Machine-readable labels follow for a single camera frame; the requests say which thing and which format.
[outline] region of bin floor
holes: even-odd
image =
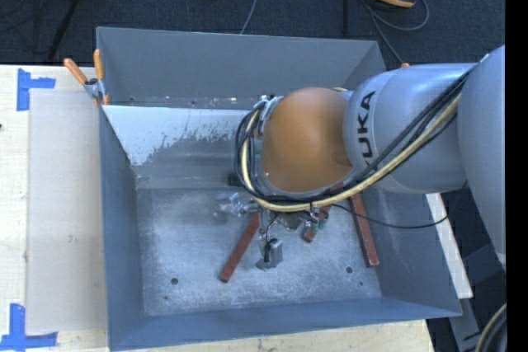
[[[279,223],[269,236],[283,241],[284,260],[263,271],[259,234],[252,239],[231,280],[220,271],[251,215],[219,214],[216,190],[137,190],[144,309],[150,316],[230,307],[380,297],[375,269],[365,266],[352,216],[333,208],[311,243],[303,226]]]

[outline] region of gray metal bin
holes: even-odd
[[[243,114],[262,94],[353,89],[385,70],[375,42],[102,27],[97,47],[111,97],[99,113],[111,350],[460,315],[436,228],[371,224],[380,265],[367,268],[337,208],[310,244],[273,225],[275,269],[255,266],[256,235],[218,279],[251,218],[215,212],[241,189],[228,175]],[[423,195],[362,197],[373,218],[432,221]]]

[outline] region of yellow cable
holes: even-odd
[[[265,207],[272,211],[280,211],[283,213],[294,213],[296,211],[303,211],[306,209],[309,209],[310,207],[320,208],[325,205],[331,205],[333,203],[336,203],[337,201],[340,201],[342,199],[347,199],[354,194],[357,194],[358,192],[363,191],[365,188],[369,187],[370,185],[374,184],[375,182],[379,181],[381,178],[388,175],[393,169],[395,169],[397,166],[399,166],[402,162],[407,160],[415,151],[417,151],[422,144],[427,141],[427,138],[429,135],[431,135],[436,128],[438,128],[453,112],[456,110],[456,106],[458,105],[460,99],[460,94],[453,99],[453,101],[444,109],[444,111],[438,116],[438,119],[435,120],[429,127],[427,127],[424,132],[416,138],[411,144],[409,144],[398,156],[393,158],[390,162],[388,162],[385,166],[383,166],[381,169],[379,169],[376,173],[366,178],[361,183],[353,186],[349,190],[343,191],[341,194],[334,195],[333,197],[327,198],[327,199],[321,199],[319,201],[314,201],[313,203],[302,203],[302,204],[293,204],[293,205],[277,205],[270,203],[269,201],[265,201],[264,199],[260,199],[257,197],[253,197],[255,201],[257,201],[262,207]],[[252,118],[250,119],[250,123],[248,127],[251,127],[251,123],[257,118],[258,111],[255,111]],[[244,179],[244,182],[246,182],[247,186],[249,186],[252,190],[253,185],[251,183],[251,180],[248,175],[248,140],[246,139],[242,145],[242,156],[241,156],[241,162],[242,162],[242,176]]]
[[[491,330],[493,324],[497,321],[497,319],[502,315],[502,313],[506,310],[506,304],[502,305],[495,314],[493,314],[493,317],[488,321],[488,324],[484,327],[484,330],[482,330],[482,334],[480,335],[480,339],[478,339],[477,348],[475,349],[475,352],[480,352],[482,350],[482,346],[484,344],[484,341],[486,340],[486,337],[488,336],[489,331]]]

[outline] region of blue tape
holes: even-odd
[[[25,352],[26,348],[45,348],[55,346],[57,333],[42,336],[26,336],[26,309],[12,303],[9,306],[9,334],[2,335],[0,350]]]
[[[18,88],[16,96],[16,110],[29,110],[30,108],[30,88],[53,88],[55,80],[53,78],[31,79],[31,74],[18,68]]]

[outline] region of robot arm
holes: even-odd
[[[321,207],[374,183],[408,194],[467,184],[504,257],[504,46],[478,63],[400,68],[354,92],[305,88],[277,101],[253,109],[238,135],[240,181],[263,207]]]

